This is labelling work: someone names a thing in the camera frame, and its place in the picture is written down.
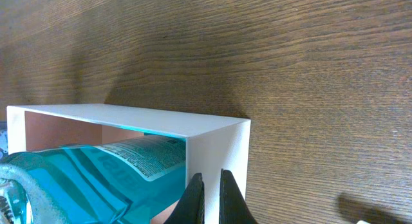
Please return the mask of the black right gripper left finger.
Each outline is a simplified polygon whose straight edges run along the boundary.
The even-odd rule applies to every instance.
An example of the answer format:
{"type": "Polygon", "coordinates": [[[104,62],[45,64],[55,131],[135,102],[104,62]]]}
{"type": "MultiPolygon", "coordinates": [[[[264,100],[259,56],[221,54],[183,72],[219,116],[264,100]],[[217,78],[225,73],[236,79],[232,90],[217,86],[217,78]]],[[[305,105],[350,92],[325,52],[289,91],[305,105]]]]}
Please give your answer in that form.
{"type": "Polygon", "coordinates": [[[182,197],[164,224],[204,224],[205,191],[202,173],[191,178],[182,197]]]}

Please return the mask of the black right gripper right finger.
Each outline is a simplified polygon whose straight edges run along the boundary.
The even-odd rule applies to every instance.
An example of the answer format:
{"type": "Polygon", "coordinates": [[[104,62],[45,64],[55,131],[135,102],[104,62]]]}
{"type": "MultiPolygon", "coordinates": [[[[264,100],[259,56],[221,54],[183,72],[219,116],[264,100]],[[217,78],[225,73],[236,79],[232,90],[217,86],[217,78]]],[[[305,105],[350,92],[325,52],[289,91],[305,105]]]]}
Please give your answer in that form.
{"type": "Polygon", "coordinates": [[[258,224],[232,172],[226,169],[221,170],[219,224],[258,224]]]}

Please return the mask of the pink cardboard box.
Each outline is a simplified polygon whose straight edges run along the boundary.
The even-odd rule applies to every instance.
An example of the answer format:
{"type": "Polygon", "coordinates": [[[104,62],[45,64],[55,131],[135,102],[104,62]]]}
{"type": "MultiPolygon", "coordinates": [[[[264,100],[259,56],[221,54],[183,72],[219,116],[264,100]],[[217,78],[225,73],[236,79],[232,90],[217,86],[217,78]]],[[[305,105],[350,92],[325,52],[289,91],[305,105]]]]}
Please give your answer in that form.
{"type": "Polygon", "coordinates": [[[186,175],[201,173],[205,222],[218,223],[221,170],[230,170],[246,195],[251,121],[109,104],[8,106],[10,153],[65,144],[105,144],[143,133],[183,138],[186,175]]]}

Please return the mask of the teal mouthwash bottle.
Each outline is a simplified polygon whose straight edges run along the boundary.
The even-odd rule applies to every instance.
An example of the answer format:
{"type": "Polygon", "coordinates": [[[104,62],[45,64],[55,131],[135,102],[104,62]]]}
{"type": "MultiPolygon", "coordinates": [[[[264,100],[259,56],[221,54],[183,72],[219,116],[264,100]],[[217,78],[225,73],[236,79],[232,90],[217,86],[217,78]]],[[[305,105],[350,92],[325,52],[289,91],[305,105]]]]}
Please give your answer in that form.
{"type": "Polygon", "coordinates": [[[145,135],[1,160],[2,223],[149,223],[185,190],[186,144],[145,135]]]}

